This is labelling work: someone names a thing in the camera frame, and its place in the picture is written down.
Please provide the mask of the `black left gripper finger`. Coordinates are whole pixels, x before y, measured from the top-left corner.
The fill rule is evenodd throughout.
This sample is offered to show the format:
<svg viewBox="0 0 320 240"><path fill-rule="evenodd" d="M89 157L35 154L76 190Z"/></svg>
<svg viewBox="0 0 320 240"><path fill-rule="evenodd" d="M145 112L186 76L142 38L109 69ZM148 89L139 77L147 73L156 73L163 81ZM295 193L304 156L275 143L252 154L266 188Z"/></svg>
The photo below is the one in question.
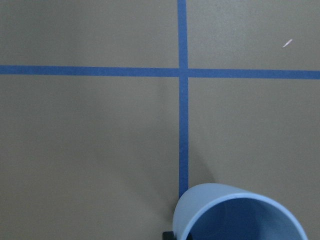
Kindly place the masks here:
<svg viewBox="0 0 320 240"><path fill-rule="evenodd" d="M162 233L162 240L175 240L175 235L173 231L164 231Z"/></svg>

